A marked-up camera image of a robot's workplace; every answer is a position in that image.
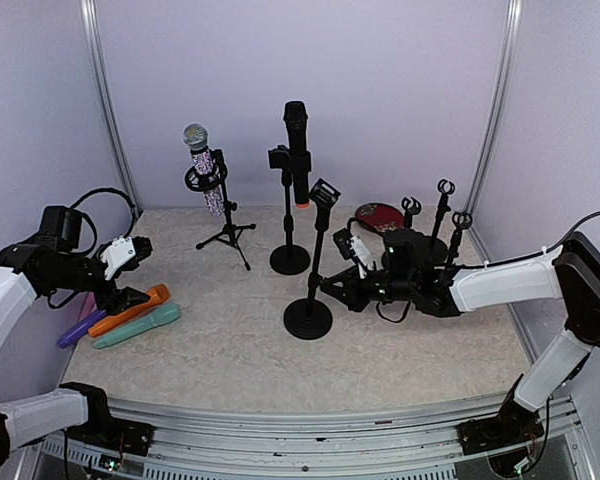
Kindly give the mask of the teal head microphone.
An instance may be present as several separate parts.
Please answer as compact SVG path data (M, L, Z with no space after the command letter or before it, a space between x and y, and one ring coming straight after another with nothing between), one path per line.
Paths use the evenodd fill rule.
M181 309L179 305L174 303L161 305L150 314L123 324L97 338L93 342L92 347L101 350L120 344L155 328L171 324L178 320L180 316Z

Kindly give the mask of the pink microphone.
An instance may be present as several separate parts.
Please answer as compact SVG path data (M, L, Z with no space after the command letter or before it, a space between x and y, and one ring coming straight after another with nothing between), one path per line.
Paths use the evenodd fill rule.
M85 320L95 309L96 309L95 298L91 293L89 293L86 296L84 303L82 305L78 321L81 322L81 321Z

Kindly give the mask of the black tall round-base stand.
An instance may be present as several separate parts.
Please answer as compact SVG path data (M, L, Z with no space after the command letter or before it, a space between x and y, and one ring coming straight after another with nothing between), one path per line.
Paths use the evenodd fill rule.
M290 168L291 155L286 146L278 145L268 151L269 167L281 171L281 184L284 188L285 213L283 229L285 243L275 248L269 257L271 268L279 274L293 276L308 269L310 255L308 251L293 241L294 220L291 213L291 186L293 184Z

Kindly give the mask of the purple microphone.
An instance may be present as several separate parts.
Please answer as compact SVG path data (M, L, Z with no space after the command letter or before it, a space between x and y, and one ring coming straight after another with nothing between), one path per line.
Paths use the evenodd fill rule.
M65 349L75 345L88 333L91 327L103 320L106 316L107 313L105 310L94 310L69 328L65 333L63 333L56 342L56 345L60 349Z

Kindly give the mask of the black short stand purple mic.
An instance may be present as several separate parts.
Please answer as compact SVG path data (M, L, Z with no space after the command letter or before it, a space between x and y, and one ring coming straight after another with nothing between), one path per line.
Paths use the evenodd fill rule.
M416 215L419 215L422 211L422 204L414 197L404 197L401 201L401 207L404 210L402 226L391 228L387 227L382 233L383 237L386 237L389 233L400 229L411 228L413 225L413 218Z

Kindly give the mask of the black short stand orange mic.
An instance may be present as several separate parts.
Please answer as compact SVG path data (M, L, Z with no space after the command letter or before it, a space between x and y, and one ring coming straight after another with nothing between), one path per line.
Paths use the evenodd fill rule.
M451 267L454 264L459 256L463 233L472 226L473 217L469 212L454 212L452 223L455 229L451 235L446 257L444 260L435 261L433 263L435 267Z

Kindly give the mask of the black microphone orange end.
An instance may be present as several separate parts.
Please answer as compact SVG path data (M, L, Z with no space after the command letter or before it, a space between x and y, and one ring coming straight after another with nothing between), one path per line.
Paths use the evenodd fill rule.
M309 200L310 153L307 150L308 114L299 100L285 104L283 121L287 130L290 170L293 179L294 199L298 208L307 208Z

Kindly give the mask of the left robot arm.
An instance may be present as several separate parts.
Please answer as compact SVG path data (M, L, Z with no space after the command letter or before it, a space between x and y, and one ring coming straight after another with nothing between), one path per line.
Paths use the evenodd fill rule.
M35 234L0 251L0 349L37 299L60 290L93 294L97 307L108 315L148 301L147 294L119 288L116 280L151 255L151 241L119 237L90 256L78 249L85 219L74 208L48 206ZM70 382L46 394L0 403L0 468L12 452L50 433L75 430L107 445L119 436L119 427L106 393L82 383Z

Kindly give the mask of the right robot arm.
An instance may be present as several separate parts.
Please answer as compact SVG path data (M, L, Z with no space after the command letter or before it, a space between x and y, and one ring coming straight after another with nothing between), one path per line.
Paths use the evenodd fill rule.
M563 300L563 330L518 379L491 423L500 443L511 444L526 432L533 415L600 347L600 253L578 231L558 246L475 268L442 263L449 248L412 229L384 235L381 269L346 230L334 242L354 264L322 279L320 289L354 312L371 302L405 301L426 315L448 318L500 304Z

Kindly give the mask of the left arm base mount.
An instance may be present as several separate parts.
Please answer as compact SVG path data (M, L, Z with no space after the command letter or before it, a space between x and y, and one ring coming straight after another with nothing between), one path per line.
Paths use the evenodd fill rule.
M114 417L106 399L88 400L88 420L68 428L68 437L92 446L146 457L155 428L144 422Z

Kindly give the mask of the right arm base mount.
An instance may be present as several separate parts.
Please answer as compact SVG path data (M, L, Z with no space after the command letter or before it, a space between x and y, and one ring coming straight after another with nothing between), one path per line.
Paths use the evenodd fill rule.
M495 416L473 419L457 426L464 455L496 450L528 442L545 433L537 412L499 412Z

